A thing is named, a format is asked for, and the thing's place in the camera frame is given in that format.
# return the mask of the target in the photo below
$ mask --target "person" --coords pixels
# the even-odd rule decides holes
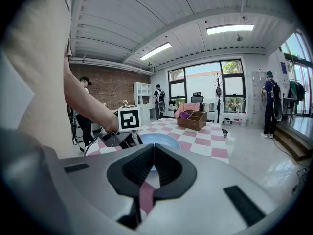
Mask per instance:
[[[153,98],[156,99],[155,101],[156,119],[159,120],[163,117],[163,112],[160,112],[160,109],[158,108],[158,103],[165,101],[165,92],[161,90],[161,86],[159,84],[156,85],[156,91],[154,93]]]
[[[274,98],[273,98],[273,87],[275,85],[275,81],[273,80],[273,73],[272,72],[267,72],[266,74],[267,81],[265,83],[264,88],[262,89],[263,91],[263,96],[267,97],[266,99],[266,108],[265,108],[265,126],[264,126],[264,132],[261,133],[261,136],[264,138],[267,138],[268,136],[272,139],[275,129],[276,129],[276,124],[277,120],[274,115]]]
[[[83,76],[79,79],[79,81],[82,87],[85,88],[85,90],[89,93],[87,86],[92,85],[92,83],[89,82],[89,78],[87,78],[86,76]],[[94,141],[94,137],[91,135],[91,121],[81,114],[78,114],[76,116],[76,119],[80,128],[83,131],[83,140],[84,140],[85,150],[86,150],[88,145]]]
[[[25,1],[1,43],[4,55],[34,93],[18,130],[52,147],[59,158],[77,156],[66,103],[106,132],[118,130],[117,116],[70,71],[70,1]]]

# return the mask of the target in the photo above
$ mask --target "ceiling light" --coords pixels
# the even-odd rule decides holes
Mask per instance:
[[[153,55],[169,48],[169,47],[172,47],[170,43],[165,43],[163,45],[161,45],[160,47],[154,49],[153,51],[150,51],[148,54],[144,55],[143,57],[141,57],[140,59],[141,60],[146,60],[147,58],[149,57],[152,57]]]
[[[206,29],[208,35],[230,31],[252,31],[253,24],[229,24]]]

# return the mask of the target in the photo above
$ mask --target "red brick wall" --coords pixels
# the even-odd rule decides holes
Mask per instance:
[[[126,70],[75,64],[70,64],[70,69],[78,79],[88,77],[92,82],[89,93],[112,110],[122,106],[125,99],[129,105],[134,104],[135,82],[150,84],[149,76]]]

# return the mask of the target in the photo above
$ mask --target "wooden crate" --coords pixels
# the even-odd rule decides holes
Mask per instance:
[[[206,126],[206,116],[207,112],[203,111],[185,111],[190,114],[188,119],[183,119],[181,117],[177,118],[177,125],[192,129],[195,131],[201,130]]]

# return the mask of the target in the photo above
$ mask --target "office chair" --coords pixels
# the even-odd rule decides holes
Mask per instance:
[[[204,97],[201,96],[201,92],[194,92],[190,99],[191,99],[191,103],[200,103],[200,111],[203,111],[203,109],[204,109],[204,107],[203,107]]]

